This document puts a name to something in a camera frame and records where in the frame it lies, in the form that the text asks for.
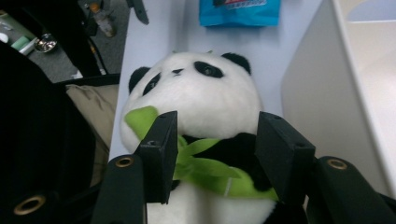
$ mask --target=blue snack bag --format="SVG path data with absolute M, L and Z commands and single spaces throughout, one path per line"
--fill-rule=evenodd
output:
M 202 26 L 276 26 L 280 0 L 200 0 Z

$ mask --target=gray carpet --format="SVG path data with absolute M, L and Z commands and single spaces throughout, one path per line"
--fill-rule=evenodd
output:
M 92 0 L 79 0 L 78 2 L 83 5 L 92 2 Z M 120 73 L 130 9 L 125 0 L 104 0 L 104 9 L 111 12 L 111 19 L 117 33 L 113 37 L 106 37 L 98 29 L 96 35 L 91 38 L 99 49 L 109 74 Z M 18 31 L 9 31 L 4 26 L 0 27 L 0 33 L 8 35 L 8 43 L 13 43 L 21 36 Z M 33 50 L 27 57 L 40 66 L 52 82 L 72 79 L 72 75 L 77 73 L 77 68 L 70 62 L 60 46 L 50 53 Z

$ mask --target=stuffed panda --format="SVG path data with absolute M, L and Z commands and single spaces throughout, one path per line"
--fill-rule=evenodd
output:
M 131 153 L 141 120 L 177 111 L 180 183 L 169 204 L 148 204 L 148 223 L 307 223 L 302 207 L 276 201 L 254 156 L 263 107 L 245 57 L 174 53 L 135 70 L 129 91 L 120 134 Z

